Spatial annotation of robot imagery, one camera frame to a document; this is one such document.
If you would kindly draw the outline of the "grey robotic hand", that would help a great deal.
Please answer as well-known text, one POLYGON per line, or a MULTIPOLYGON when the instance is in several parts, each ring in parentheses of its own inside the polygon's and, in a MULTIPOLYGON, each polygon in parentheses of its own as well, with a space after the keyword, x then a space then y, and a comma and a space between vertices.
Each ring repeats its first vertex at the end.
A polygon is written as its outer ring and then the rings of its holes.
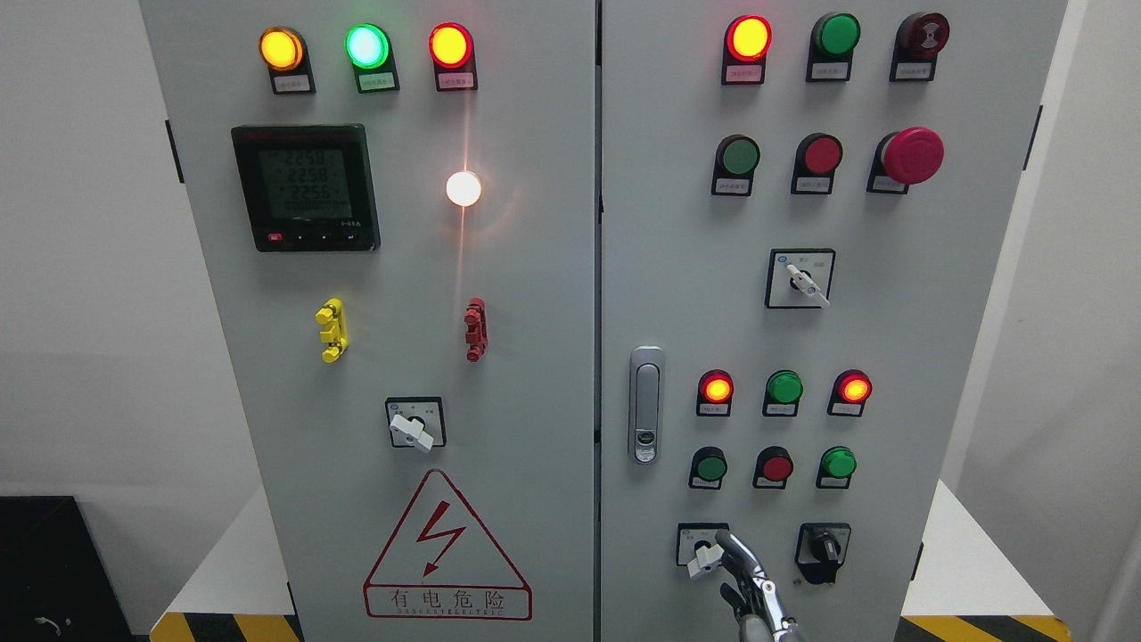
POLYGON ((737 584, 737 590, 722 584, 720 594, 738 621, 739 641, 806 641, 799 623, 785 611, 776 583, 752 548, 729 529, 717 531, 717 543, 725 551, 721 564, 737 584))

